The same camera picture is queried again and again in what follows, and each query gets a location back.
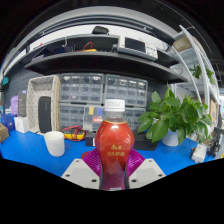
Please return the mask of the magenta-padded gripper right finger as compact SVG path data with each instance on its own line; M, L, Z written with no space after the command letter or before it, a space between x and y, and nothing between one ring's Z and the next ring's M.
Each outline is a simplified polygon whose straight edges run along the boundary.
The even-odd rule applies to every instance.
M146 186L163 177L165 177L164 172L152 158L145 159L136 150L130 150L125 179L128 189Z

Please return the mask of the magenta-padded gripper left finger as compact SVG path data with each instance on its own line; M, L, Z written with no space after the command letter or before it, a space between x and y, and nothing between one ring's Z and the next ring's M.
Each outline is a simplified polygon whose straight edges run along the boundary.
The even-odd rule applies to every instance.
M99 189L101 162L96 149L84 154L82 159L74 159L63 173L62 178L78 186Z

